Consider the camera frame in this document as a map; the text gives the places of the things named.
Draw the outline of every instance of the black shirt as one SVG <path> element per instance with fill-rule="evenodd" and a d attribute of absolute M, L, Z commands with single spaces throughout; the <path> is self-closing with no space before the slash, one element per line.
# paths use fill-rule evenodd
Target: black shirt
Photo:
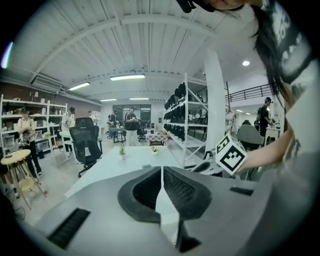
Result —
<path fill-rule="evenodd" d="M 268 122 L 265 118 L 269 118 L 269 111 L 266 105 L 263 105 L 261 108 L 261 118 L 260 118 L 260 126 L 267 127 Z"/>
<path fill-rule="evenodd" d="M 124 117 L 125 129 L 128 131 L 135 131 L 138 129 L 138 122 L 126 122 L 126 120 L 131 120 L 132 118 L 137 119 L 134 113 L 126 113 Z"/>
<path fill-rule="evenodd" d="M 116 115 L 110 114 L 108 115 L 110 122 L 113 122 L 113 125 L 116 125 Z"/>

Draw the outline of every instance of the wooden stool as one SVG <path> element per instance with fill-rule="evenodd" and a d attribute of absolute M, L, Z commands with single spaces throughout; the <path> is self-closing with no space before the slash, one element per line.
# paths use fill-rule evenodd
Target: wooden stool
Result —
<path fill-rule="evenodd" d="M 28 165 L 26 163 L 26 157 L 29 156 L 30 153 L 31 153 L 31 151 L 29 149 L 23 149 L 23 150 L 18 150 L 16 152 L 12 152 L 7 155 L 7 156 L 11 156 L 11 157 L 9 157 L 9 158 L 4 157 L 1 159 L 1 164 L 8 166 L 8 168 L 11 172 L 12 178 L 13 178 L 14 185 L 16 186 L 16 188 L 18 190 L 19 196 L 21 196 L 23 198 L 26 205 L 31 210 L 31 207 L 28 204 L 28 202 L 23 194 L 23 191 L 26 191 L 26 190 L 32 191 L 32 187 L 34 185 L 36 185 L 45 197 L 47 197 L 47 192 L 40 187 L 40 185 L 37 183 L 35 178 L 32 176 L 32 174 L 28 168 Z M 27 170 L 27 174 L 25 173 L 23 167 L 21 166 L 20 161 L 23 161 L 25 170 Z M 18 182 L 17 172 L 15 171 L 15 168 L 18 169 L 18 171 L 22 174 L 22 177 L 23 177 L 23 179 L 19 182 Z"/>

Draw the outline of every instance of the metal railing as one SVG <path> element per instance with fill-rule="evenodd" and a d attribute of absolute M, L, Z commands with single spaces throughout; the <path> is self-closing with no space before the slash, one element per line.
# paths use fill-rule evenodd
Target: metal railing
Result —
<path fill-rule="evenodd" d="M 230 94 L 230 102 L 244 101 L 248 99 L 271 96 L 272 91 L 269 84 L 252 87 L 250 89 L 240 90 Z M 225 102 L 228 104 L 228 95 L 225 96 Z"/>

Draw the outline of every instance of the white cube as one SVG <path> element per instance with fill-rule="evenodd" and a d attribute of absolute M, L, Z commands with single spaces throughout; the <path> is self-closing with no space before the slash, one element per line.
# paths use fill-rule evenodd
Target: white cube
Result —
<path fill-rule="evenodd" d="M 230 134 L 224 136 L 215 146 L 215 162 L 230 175 L 235 174 L 247 156 L 243 145 Z"/>

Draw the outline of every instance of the ceiling light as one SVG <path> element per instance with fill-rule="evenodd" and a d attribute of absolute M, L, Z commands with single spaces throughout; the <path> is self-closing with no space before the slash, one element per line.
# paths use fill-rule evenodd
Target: ceiling light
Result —
<path fill-rule="evenodd" d="M 249 66 L 249 65 L 250 65 L 250 62 L 247 61 L 247 60 L 245 60 L 244 62 L 242 62 L 242 65 L 244 65 L 245 67 L 246 67 L 246 66 Z"/>
<path fill-rule="evenodd" d="M 148 101 L 148 98 L 130 98 L 130 101 Z"/>
<path fill-rule="evenodd" d="M 132 74 L 132 75 L 120 75 L 120 76 L 111 76 L 110 79 L 112 81 L 117 80 L 126 80 L 126 79 L 138 79 L 138 78 L 146 78 L 144 74 Z"/>
<path fill-rule="evenodd" d="M 10 42 L 7 48 L 5 49 L 4 55 L 1 60 L 1 68 L 3 69 L 6 69 L 8 66 L 9 55 L 13 44 L 13 42 Z"/>
<path fill-rule="evenodd" d="M 80 85 L 77 85 L 77 86 L 75 86 L 75 87 L 72 87 L 71 89 L 69 89 L 69 91 L 74 91 L 74 90 L 77 90 L 77 89 L 79 89 L 79 88 L 82 88 L 82 87 L 85 87 L 85 86 L 89 86 L 89 85 L 90 85 L 90 83 L 85 82 L 85 83 L 83 83 L 83 84 L 80 84 Z"/>
<path fill-rule="evenodd" d="M 111 99 L 102 99 L 100 100 L 101 102 L 113 102 L 113 101 L 116 101 L 115 98 L 111 98 Z"/>

